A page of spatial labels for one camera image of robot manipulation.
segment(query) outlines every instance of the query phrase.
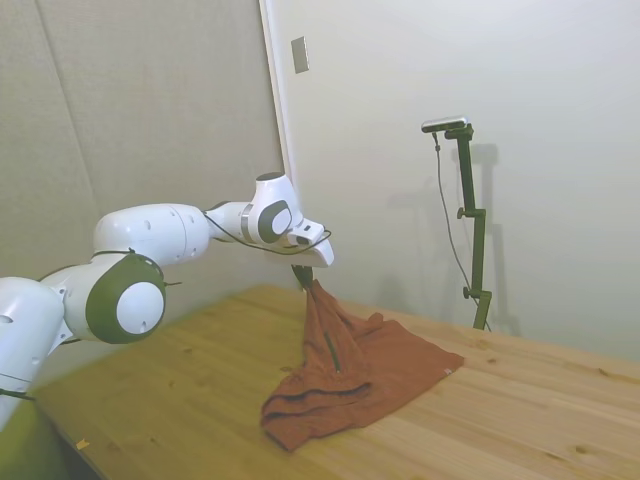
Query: wooden table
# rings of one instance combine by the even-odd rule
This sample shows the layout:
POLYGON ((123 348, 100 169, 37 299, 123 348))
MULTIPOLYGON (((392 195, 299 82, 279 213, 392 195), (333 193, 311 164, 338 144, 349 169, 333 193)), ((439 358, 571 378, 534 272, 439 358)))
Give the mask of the wooden table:
POLYGON ((300 292, 251 289, 45 387, 39 404, 116 480, 640 479, 640 365, 395 313, 465 367, 367 428, 282 451, 259 412, 301 361, 304 309, 300 292))

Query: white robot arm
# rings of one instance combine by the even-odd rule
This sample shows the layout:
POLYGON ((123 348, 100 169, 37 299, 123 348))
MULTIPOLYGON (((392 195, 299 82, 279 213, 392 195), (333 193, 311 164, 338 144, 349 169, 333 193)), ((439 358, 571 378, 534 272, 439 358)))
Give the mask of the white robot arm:
POLYGON ((261 175, 251 202, 201 211, 143 205, 104 216, 94 256, 37 282, 0 278, 0 431, 46 357, 70 339, 112 344, 149 336, 162 320, 162 267, 202 255, 210 239, 265 250, 290 264, 327 267, 330 232, 303 217, 289 179, 261 175))

